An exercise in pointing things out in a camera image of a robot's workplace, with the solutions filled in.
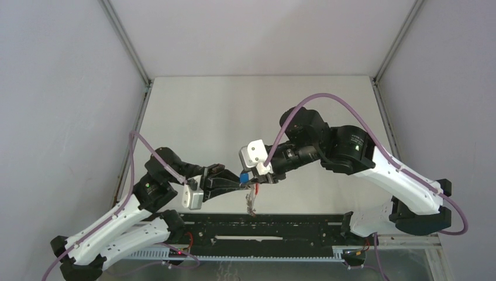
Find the blue tag key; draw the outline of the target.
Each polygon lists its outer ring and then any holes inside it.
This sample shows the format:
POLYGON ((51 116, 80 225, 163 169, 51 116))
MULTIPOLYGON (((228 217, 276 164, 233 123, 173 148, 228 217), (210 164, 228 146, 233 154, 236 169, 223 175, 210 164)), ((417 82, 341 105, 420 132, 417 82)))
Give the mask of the blue tag key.
POLYGON ((239 175, 240 187, 249 189, 251 186, 250 175, 248 173, 241 173, 239 175))

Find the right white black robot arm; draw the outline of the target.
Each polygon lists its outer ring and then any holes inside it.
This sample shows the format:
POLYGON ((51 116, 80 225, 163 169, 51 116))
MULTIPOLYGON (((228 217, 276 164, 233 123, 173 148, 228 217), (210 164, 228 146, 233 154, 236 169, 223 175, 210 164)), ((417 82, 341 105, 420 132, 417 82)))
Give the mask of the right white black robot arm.
POLYGON ((274 146, 254 140, 239 152, 253 183, 277 183, 317 161, 326 170, 368 180, 391 194, 378 207, 345 215, 340 237, 346 244, 391 227, 424 236, 451 226, 452 213, 443 205, 443 198, 451 195, 450 181, 419 182, 417 173, 401 170, 398 160, 382 153, 366 131, 354 125, 331 127, 316 110, 301 108, 294 117, 286 112, 280 122, 288 122, 286 142, 274 146))

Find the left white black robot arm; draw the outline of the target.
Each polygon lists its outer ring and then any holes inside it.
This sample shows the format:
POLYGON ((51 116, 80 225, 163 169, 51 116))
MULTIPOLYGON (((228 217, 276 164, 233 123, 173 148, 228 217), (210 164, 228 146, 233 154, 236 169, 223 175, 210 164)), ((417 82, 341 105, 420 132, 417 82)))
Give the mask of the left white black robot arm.
POLYGON ((50 245, 64 280, 97 280, 111 265, 149 245, 177 244, 184 239, 184 222, 176 210, 160 211, 179 195, 181 204, 199 210, 203 202, 243 190, 249 176, 237 176, 222 164, 198 166, 182 161, 170 148, 158 148, 145 164, 146 174, 118 203, 85 230, 57 236, 50 245))

